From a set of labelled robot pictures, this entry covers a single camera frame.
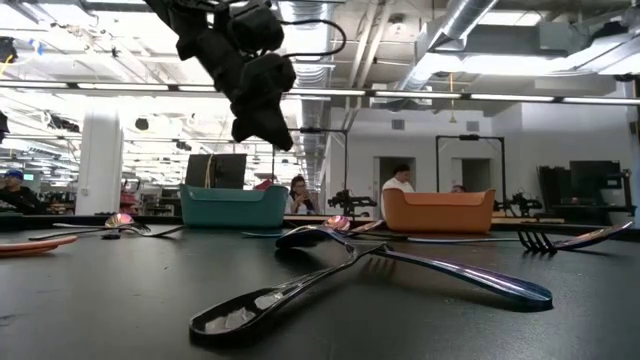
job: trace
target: doorway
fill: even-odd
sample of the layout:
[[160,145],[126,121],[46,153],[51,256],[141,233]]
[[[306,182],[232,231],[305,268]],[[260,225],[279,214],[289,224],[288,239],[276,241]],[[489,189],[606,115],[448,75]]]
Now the doorway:
[[462,185],[468,192],[491,189],[491,159],[461,159]]
[[381,219],[380,196],[382,195],[382,186],[393,177],[393,170],[395,170],[395,168],[402,164],[407,164],[411,168],[411,180],[409,180],[409,183],[411,187],[415,189],[416,158],[380,156],[375,157],[373,160],[373,199],[378,203],[375,209],[375,216]]

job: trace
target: desk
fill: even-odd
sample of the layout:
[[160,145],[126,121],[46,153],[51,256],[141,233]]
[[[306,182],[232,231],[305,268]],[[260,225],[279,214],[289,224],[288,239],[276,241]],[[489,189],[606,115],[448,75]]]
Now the desk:
[[[154,231],[167,228],[152,225]],[[51,230],[0,233],[0,241]],[[513,236],[512,233],[494,235]],[[553,310],[513,303],[450,276],[362,259],[283,309],[241,349],[190,344],[188,320],[216,303],[341,263],[333,243],[294,258],[272,239],[187,229],[175,240],[87,235],[49,255],[0,259],[2,359],[633,359],[640,334],[640,244],[607,241],[554,257],[519,243],[418,245],[398,251],[539,283]]]

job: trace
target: cap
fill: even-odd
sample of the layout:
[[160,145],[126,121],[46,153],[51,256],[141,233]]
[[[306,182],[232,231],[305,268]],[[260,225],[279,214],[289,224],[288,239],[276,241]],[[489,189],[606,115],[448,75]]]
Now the cap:
[[20,170],[9,170],[6,173],[4,173],[4,177],[5,178],[15,177],[15,178],[18,178],[20,180],[24,180],[24,174]]

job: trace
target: person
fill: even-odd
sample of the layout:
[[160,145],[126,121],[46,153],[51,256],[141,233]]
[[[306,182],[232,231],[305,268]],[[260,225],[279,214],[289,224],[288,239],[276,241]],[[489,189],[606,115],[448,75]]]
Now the person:
[[19,170],[9,170],[4,174],[5,185],[0,189],[0,201],[9,204],[17,212],[37,215],[44,212],[36,194],[22,186],[24,174]]
[[307,183],[302,175],[298,175],[291,180],[291,191],[287,197],[287,214],[294,215],[314,215],[315,208],[309,192],[307,191]]
[[451,192],[452,193],[465,193],[465,192],[467,192],[467,189],[462,185],[453,185],[453,187],[451,188]]
[[[386,189],[400,189],[404,192],[414,192],[409,180],[411,180],[411,168],[407,164],[402,164],[393,170],[393,177],[384,183],[382,192],[384,193]],[[384,219],[384,195],[380,196],[380,209],[382,210],[382,218]]]

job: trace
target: white column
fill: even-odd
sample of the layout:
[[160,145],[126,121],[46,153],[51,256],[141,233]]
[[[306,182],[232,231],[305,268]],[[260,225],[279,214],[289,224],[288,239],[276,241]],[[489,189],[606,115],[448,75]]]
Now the white column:
[[107,99],[94,99],[82,129],[76,215],[117,212],[124,133],[118,108]]

